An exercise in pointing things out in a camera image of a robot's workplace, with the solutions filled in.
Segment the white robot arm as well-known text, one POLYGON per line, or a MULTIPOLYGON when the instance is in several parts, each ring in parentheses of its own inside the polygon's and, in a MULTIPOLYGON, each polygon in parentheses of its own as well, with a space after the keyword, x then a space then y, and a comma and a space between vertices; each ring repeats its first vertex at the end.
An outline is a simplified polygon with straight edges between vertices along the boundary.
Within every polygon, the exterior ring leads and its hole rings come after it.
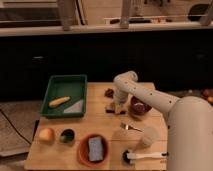
POLYGON ((114 78, 114 102, 129 94, 159 111, 168 126, 167 171, 213 171, 213 107, 196 96, 179 98, 138 83, 134 71, 114 78))

